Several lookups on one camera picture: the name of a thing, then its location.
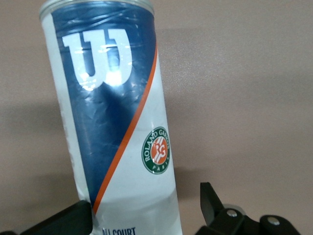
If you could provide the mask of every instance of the cylindrical can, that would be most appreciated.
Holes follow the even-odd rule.
[[[181,235],[152,5],[49,0],[40,18],[92,234]]]

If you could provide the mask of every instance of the can lid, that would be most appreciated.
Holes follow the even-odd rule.
[[[117,2],[129,3],[129,4],[133,4],[133,5],[137,5],[142,8],[145,8],[146,10],[150,11],[154,15],[153,6],[149,0],[48,0],[41,6],[40,11],[39,11],[39,18],[40,20],[43,20],[43,18],[47,14],[53,12],[56,9],[64,7],[66,5],[71,5],[75,3],[81,3],[81,2],[88,2],[88,1],[117,1]]]

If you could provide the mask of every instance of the orange stripe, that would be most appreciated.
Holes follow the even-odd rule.
[[[148,79],[148,82],[147,82],[147,85],[146,85],[146,88],[145,88],[145,91],[142,95],[142,99],[139,103],[139,106],[135,112],[135,115],[133,117],[133,120],[131,121],[131,124],[129,125],[126,133],[125,133],[125,136],[115,154],[115,157],[113,158],[113,161],[109,167],[109,170],[102,182],[102,185],[100,187],[100,190],[98,192],[98,195],[96,197],[96,200],[94,202],[94,205],[93,205],[93,211],[94,213],[96,214],[97,213],[97,210],[99,208],[99,205],[100,205],[100,202],[101,202],[101,199],[105,193],[105,191],[107,190],[107,187],[109,185],[109,182],[115,172],[115,169],[119,163],[119,161],[121,160],[122,158],[122,155],[125,151],[125,148],[126,146],[128,145],[128,142],[129,140],[131,139],[132,137],[132,134],[134,132],[134,129],[135,127],[137,126],[137,123],[138,123],[138,120],[140,118],[140,115],[142,113],[142,110],[143,110],[143,107],[145,106],[145,103],[146,103],[146,100],[147,100],[147,97],[148,97],[148,94],[150,92],[150,88],[151,88],[151,85],[152,85],[152,81],[153,81],[153,77],[154,77],[154,74],[155,74],[155,71],[156,71],[156,65],[157,65],[157,47],[156,47],[156,51],[155,51],[155,57],[154,57],[154,60],[153,60],[153,64],[152,64],[152,68],[151,68],[151,73],[150,73],[150,76],[149,76],[149,79]]]

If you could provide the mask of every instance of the bolt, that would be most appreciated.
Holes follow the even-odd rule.
[[[268,217],[268,221],[269,221],[269,223],[271,223],[272,225],[275,225],[275,226],[280,225],[279,220],[276,219],[276,218],[273,217],[273,216]]]
[[[234,210],[228,210],[228,211],[227,211],[227,214],[228,214],[230,217],[237,217],[237,212],[235,212]]]

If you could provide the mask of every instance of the beige surface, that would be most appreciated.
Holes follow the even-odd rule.
[[[0,1],[0,231],[76,202],[38,20],[44,0]],[[313,3],[154,0],[185,235],[199,184],[255,220],[313,226]]]

